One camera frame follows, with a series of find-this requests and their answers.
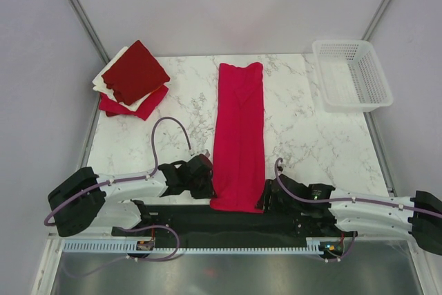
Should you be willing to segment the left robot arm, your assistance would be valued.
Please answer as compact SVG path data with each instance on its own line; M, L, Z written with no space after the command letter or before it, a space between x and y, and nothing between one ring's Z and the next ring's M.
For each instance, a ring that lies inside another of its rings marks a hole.
M161 164L154 171L123 175L98 175L90 166L80 168L48 194L50 215L62 238L87 228L128 228L137 235L151 229L151 217L143 210L147 199L178 196L187 191L200 200L213 197L213 165L207 155L188 162Z

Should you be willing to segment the bright red t shirt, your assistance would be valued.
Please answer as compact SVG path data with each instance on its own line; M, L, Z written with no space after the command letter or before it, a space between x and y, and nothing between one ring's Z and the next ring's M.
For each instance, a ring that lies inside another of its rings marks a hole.
M213 147L212 209L262 213L265 189L263 65L221 63Z

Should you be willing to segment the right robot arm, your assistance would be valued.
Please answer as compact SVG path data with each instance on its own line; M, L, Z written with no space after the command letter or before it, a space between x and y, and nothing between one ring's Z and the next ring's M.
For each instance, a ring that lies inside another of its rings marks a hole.
M431 254L441 254L441 200L426 191L412 197L381 197L305 185L284 174L265 182L257 206L294 219L306 236L391 236L414 240Z

